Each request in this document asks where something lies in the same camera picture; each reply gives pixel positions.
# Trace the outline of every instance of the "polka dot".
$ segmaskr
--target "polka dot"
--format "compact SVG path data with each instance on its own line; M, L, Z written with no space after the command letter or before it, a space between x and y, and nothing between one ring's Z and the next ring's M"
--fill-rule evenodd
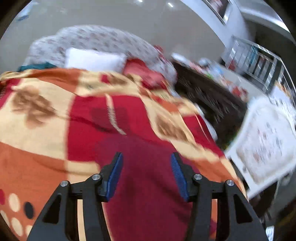
M5 195L2 189L0 189L0 204L1 205L5 204Z
M33 226L31 226L31 225L26 226L26 235L27 235L27 237L29 237L29 234L31 232L32 227Z
M24 212L28 219L32 219L34 217L34 208L31 203L25 202Z
M13 228L13 230L15 231L15 233L22 237L22 235L24 234L24 231L22 229L22 225L20 224L20 221L18 221L16 218L12 218L11 219L11 226Z
M18 212L20 210L20 200L16 194L11 193L9 195L8 203L12 211Z
M6 213L3 210L1 210L0 214L2 215L4 221L7 223L7 225L10 226L9 219L8 219Z

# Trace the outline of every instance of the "black dot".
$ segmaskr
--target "black dot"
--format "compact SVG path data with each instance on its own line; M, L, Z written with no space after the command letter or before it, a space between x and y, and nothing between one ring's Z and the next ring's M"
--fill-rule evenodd
M24 211L28 219L32 219L34 217L34 208L31 203L25 202Z

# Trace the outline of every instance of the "teal cloth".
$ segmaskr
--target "teal cloth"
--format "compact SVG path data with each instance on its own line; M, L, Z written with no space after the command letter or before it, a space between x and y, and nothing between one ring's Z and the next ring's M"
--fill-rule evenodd
M22 72L26 69L51 69L51 68L55 68L56 65L54 64L51 64L49 62L46 62L44 64L30 64L30 65L27 65L27 66L20 66L17 71L18 72Z

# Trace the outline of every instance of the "metal railing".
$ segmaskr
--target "metal railing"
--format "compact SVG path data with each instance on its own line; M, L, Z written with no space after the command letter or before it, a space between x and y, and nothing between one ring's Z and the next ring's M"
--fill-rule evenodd
M279 56L266 48L233 36L225 67L234 67L236 71L247 74L248 80L265 94L269 94L278 81L289 90L295 105L296 88L285 64Z

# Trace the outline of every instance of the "screw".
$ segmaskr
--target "screw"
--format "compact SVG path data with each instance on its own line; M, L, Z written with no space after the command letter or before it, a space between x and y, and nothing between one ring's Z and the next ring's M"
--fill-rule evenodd
M195 180L201 180L202 179L202 175L201 174L194 174L193 178Z
M67 185L68 185L68 181L62 181L62 182L61 182L61 186L62 186L62 187L65 187L65 186L67 186Z
M101 179L101 175L100 174L94 174L93 176L92 176L92 179L93 180L99 180L99 179Z
M233 185L234 185L234 181L233 181L233 180L227 180L227 181L226 181L226 184L227 184L228 186L233 186Z

